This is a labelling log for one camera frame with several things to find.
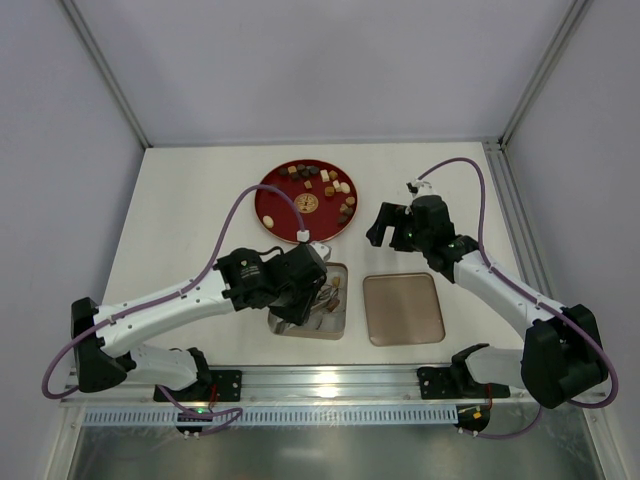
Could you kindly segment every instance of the red plate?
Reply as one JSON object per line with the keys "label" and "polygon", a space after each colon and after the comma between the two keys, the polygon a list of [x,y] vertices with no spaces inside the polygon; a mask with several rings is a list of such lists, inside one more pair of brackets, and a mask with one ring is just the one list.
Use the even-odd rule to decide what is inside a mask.
{"label": "red plate", "polygon": [[[348,183],[351,187],[351,192],[348,194],[336,192],[333,197],[326,197],[324,189],[325,187],[333,186],[333,181],[323,182],[319,173],[311,175],[309,178],[300,176],[298,180],[293,180],[291,175],[282,176],[278,173],[281,168],[295,167],[299,164],[307,167],[318,167],[320,170],[326,170],[327,172],[335,170],[338,174],[337,180],[341,183]],[[310,190],[307,190],[304,186],[304,182],[307,180],[311,181],[312,187]],[[302,213],[302,219],[307,230],[311,232],[311,240],[318,242],[329,240],[342,232],[353,221],[358,207],[358,193],[349,175],[335,165],[321,160],[294,160],[283,163],[271,170],[260,183],[277,186],[293,200],[298,210]],[[346,223],[340,225],[338,224],[338,218],[342,215],[340,213],[340,205],[345,202],[347,197],[354,197],[356,203],[352,207],[353,215],[349,217]],[[263,227],[262,218],[264,216],[268,215],[273,219],[273,228],[264,227],[267,231],[285,242],[297,243],[298,222],[291,209],[285,205],[280,196],[266,190],[258,190],[256,192],[255,207],[256,214]]]}

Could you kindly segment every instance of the black and white robotic arm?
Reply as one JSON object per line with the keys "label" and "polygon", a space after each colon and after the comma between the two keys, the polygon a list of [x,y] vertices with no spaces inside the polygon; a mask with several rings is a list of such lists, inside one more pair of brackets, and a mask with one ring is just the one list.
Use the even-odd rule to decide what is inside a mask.
{"label": "black and white robotic arm", "polygon": [[[280,253],[263,259],[275,250]],[[143,342],[189,322],[245,308],[269,308],[285,322],[302,325],[326,280],[330,254],[328,246],[317,242],[300,243],[286,253],[279,247],[266,253],[239,248],[219,258],[194,288],[187,288],[191,279],[116,305],[98,306],[89,298],[74,302],[72,338],[109,322],[74,348],[79,390],[97,392],[131,380],[174,392],[209,391],[209,366],[202,352]],[[179,293],[175,298],[149,305],[174,292]],[[119,315],[125,310],[130,313]]]}
{"label": "black and white robotic arm", "polygon": [[455,233],[446,203],[428,182],[408,187],[410,206],[382,204],[367,232],[371,245],[381,246],[387,227],[394,228],[394,250],[421,252],[432,270],[478,296],[524,340],[523,349],[479,344],[454,356],[450,368],[462,396],[473,383],[495,383],[526,388],[542,406],[555,408],[607,379],[606,366],[585,340],[540,305],[562,312],[601,347],[587,308],[567,308],[505,273],[475,239]]}

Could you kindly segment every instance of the tabletop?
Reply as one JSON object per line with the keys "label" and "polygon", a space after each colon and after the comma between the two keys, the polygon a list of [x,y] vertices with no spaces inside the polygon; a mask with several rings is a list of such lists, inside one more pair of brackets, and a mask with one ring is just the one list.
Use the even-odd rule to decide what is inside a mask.
{"label": "tabletop", "polygon": [[[109,277],[104,303],[152,293],[200,272],[211,255],[229,208],[246,187],[273,167],[316,158],[339,166],[358,189],[358,211],[344,233],[330,240],[331,261],[349,270],[347,320],[340,340],[273,334],[267,310],[244,310],[202,319],[149,340],[165,348],[197,347],[210,364],[337,365],[447,363],[477,344],[518,348],[522,340],[480,299],[430,272],[419,253],[373,248],[365,232],[383,201],[408,204],[406,183],[436,163],[472,158],[485,172],[487,250],[506,269],[517,272],[481,143],[401,143],[364,145],[278,145],[250,147],[153,148],[146,151]],[[449,207],[456,232],[477,237],[480,189],[469,165],[453,164],[429,177]],[[285,244],[260,225],[253,194],[240,205],[221,255],[238,247],[260,251]],[[374,346],[367,332],[362,282],[368,275],[432,273],[445,327],[440,343]]]}

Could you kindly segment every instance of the purple cable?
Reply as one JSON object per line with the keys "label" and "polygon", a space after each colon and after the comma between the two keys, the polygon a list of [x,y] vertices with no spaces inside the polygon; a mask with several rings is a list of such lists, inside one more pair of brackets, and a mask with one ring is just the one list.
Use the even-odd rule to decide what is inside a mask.
{"label": "purple cable", "polygon": [[[271,185],[253,185],[253,186],[247,188],[246,190],[244,190],[238,196],[236,201],[231,206],[231,210],[229,210],[229,214],[227,215],[227,218],[225,219],[224,224],[222,225],[222,229],[220,230],[220,234],[218,235],[218,241],[216,242],[216,245],[215,245],[215,247],[213,249],[213,253],[211,254],[211,258],[207,262],[207,265],[204,267],[202,272],[200,272],[198,274],[198,276],[193,280],[193,282],[191,282],[189,285],[187,285],[182,290],[182,294],[185,294],[185,293],[193,290],[202,281],[202,279],[209,273],[209,271],[213,268],[213,265],[216,263],[216,259],[218,258],[218,253],[220,253],[220,248],[222,247],[222,241],[224,240],[224,237],[227,234],[227,230],[229,229],[229,224],[231,223],[231,219],[233,218],[233,215],[236,213],[236,210],[238,209],[238,206],[240,205],[240,202],[242,202],[244,197],[246,197],[249,193],[253,192],[254,190],[267,190],[269,192],[275,193],[275,194],[279,195],[280,197],[282,197],[287,202],[287,204],[291,207],[293,212],[295,213],[296,218],[298,219],[298,226],[300,227],[300,230],[302,230],[302,231],[305,230],[304,221],[302,220],[302,215],[300,214],[300,212],[296,208],[296,206],[293,203],[293,201],[289,197],[287,197],[282,191],[278,190],[275,187],[272,187]],[[158,299],[151,300],[149,302],[142,303],[140,305],[136,305],[135,307],[127,308],[126,310],[123,310],[123,311],[113,315],[112,320],[115,321],[115,320],[118,320],[120,318],[123,318],[125,315],[129,315],[130,313],[139,312],[139,311],[147,309],[147,308],[151,308],[151,307],[155,307],[157,305],[161,305],[161,304],[163,304],[165,302],[168,302],[169,300],[173,300],[174,298],[178,298],[179,296],[180,296],[179,292],[174,292],[174,293],[171,293],[169,295],[165,295],[164,297],[160,297]],[[55,368],[58,366],[58,363],[60,363],[60,360],[62,360],[62,358],[69,351],[71,351],[76,345],[78,345],[80,342],[82,342],[89,335],[92,335],[93,333],[97,332],[101,328],[109,325],[109,323],[110,323],[109,319],[106,319],[106,320],[101,321],[100,323],[97,323],[93,327],[88,328],[87,330],[82,332],[80,335],[78,335],[77,337],[72,339],[69,343],[67,343],[58,352],[58,354],[53,358],[53,360],[51,360],[51,363],[49,364],[49,366],[45,370],[44,376],[42,377],[42,384],[41,384],[42,394],[46,398],[49,398],[51,400],[59,400],[61,398],[67,397],[67,396],[71,395],[72,393],[75,393],[75,392],[78,391],[78,387],[76,386],[76,387],[70,388],[69,390],[65,390],[64,392],[61,392],[61,393],[53,393],[53,392],[51,392],[49,390],[49,381],[51,380],[51,375],[53,374],[53,371],[55,370]],[[173,403],[176,406],[179,405],[173,399],[173,397],[169,394],[169,392],[166,391],[166,389],[164,390],[163,393],[165,394],[165,396],[167,396],[167,399],[169,401],[171,401],[171,403]],[[193,413],[193,412],[191,412],[190,410],[188,410],[188,409],[186,409],[184,407],[182,407],[182,408],[184,409],[183,411],[186,410],[185,413],[187,413],[188,415],[191,415],[191,413]]]}
{"label": "purple cable", "polygon": [[[435,165],[434,167],[431,167],[429,170],[427,170],[422,175],[420,175],[418,179],[422,180],[424,177],[435,172],[439,168],[444,167],[445,165],[449,165],[450,163],[457,163],[457,162],[467,163],[471,165],[475,169],[476,173],[478,174],[478,180],[480,181],[480,219],[478,221],[478,250],[480,251],[480,255],[482,256],[484,263],[489,267],[489,270],[496,275],[496,277],[502,280],[503,283],[505,283],[507,286],[509,286],[518,294],[522,295],[524,298],[526,298],[530,302],[537,303],[536,297],[529,294],[529,292],[521,288],[518,284],[516,284],[511,279],[509,279],[509,277],[504,275],[500,270],[495,268],[491,264],[491,261],[489,260],[489,256],[487,255],[487,252],[484,246],[484,216],[485,216],[485,210],[486,210],[486,204],[487,204],[487,193],[486,193],[484,175],[482,174],[482,170],[480,169],[480,166],[470,158],[465,158],[465,157],[451,158],[449,160],[445,160],[444,162],[441,162]],[[565,325],[567,325],[574,332],[576,332],[596,352],[596,354],[600,357],[602,362],[607,367],[609,374],[611,375],[611,391],[609,392],[609,395],[607,396],[607,398],[605,398],[604,400],[597,403],[584,403],[576,400],[570,400],[568,403],[581,408],[603,408],[603,407],[606,407],[607,405],[610,405],[618,395],[619,382],[618,382],[618,373],[616,372],[616,369],[613,366],[613,363],[611,362],[611,359],[609,358],[609,356],[605,353],[605,351],[600,347],[600,345],[597,344],[597,342],[593,338],[591,338],[573,320],[568,318],[562,312],[560,312],[559,310],[556,310],[555,308],[547,305],[544,302],[540,302],[538,305],[543,310],[558,317],[560,320],[564,322]],[[490,438],[490,439],[515,438],[531,430],[531,428],[533,428],[540,421],[541,417],[542,417],[542,407],[540,408],[538,415],[536,415],[536,418],[533,420],[531,425],[529,425],[527,428],[519,432],[508,434],[508,435],[489,435],[489,434],[480,433],[478,434],[478,436],[481,438]]]}

